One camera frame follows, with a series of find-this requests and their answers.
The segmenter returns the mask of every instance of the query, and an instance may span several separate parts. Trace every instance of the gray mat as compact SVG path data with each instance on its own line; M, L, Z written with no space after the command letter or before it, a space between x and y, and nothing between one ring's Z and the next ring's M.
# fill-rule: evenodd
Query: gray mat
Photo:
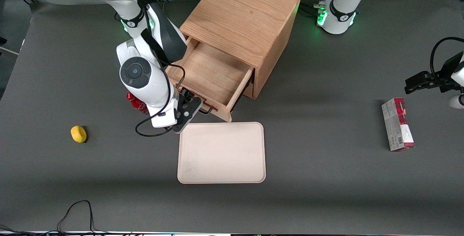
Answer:
M179 25L194 6L166 12ZM111 231L463 235L464 112L448 108L451 94L403 91L439 39L463 36L459 2L363 0L360 10L342 36L297 15L259 98L237 104L235 122L265 128L263 183L182 185L179 136L134 132L143 116L118 79L115 47L128 36L114 11L36 7L0 101L0 221L49 230L88 199ZM437 64L462 49L443 44ZM388 150L380 105L392 97L406 97L417 147L405 152ZM88 127L88 143L71 140L74 125ZM64 228L87 224L76 206Z

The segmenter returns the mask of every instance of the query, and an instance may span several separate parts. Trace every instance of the wooden cabinet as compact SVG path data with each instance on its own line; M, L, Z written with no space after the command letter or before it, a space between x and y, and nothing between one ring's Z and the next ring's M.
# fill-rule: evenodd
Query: wooden cabinet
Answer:
M201 0L182 24L185 87L227 122L242 94L256 99L287 45L300 0ZM168 67L177 84L182 71Z

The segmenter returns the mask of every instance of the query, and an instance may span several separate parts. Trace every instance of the red and white box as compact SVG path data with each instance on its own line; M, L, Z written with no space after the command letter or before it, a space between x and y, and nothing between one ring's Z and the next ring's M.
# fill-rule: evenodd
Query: red and white box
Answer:
M406 121L404 98L393 98L382 105L383 119L390 151L400 152L414 147L413 136Z

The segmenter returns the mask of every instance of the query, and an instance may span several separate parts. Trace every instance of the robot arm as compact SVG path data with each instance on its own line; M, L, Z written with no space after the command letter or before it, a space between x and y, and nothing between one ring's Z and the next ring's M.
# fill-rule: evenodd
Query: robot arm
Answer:
M317 7L323 12L318 18L318 26L331 34L342 34L353 24L355 10L361 0L322 0Z
M405 92L411 94L417 90L436 87L439 87L442 93L450 90L460 91L461 94L452 96L448 100L448 104L452 108L464 109L464 52L460 52L448 59L440 71L434 69L435 51L441 43L447 40L464 42L464 39L461 38L448 37L436 43L430 57L431 72L422 71L406 79Z
M146 103L150 113L146 120L151 119L153 127L181 132L202 106L202 100L189 91L179 94L164 71L165 66L183 58L187 49L184 36L156 0L101 1L116 10L132 37L116 48L121 82Z

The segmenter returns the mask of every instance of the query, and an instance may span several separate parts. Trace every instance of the open drawer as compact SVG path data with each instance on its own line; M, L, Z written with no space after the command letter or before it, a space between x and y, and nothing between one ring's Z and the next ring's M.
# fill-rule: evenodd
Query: open drawer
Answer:
M186 71L179 89L185 87L200 97L203 110L211 108L212 114L232 122L231 111L250 84L253 67L193 38L187 39L184 58L174 64ZM177 67L168 66L166 73L173 84L182 78Z

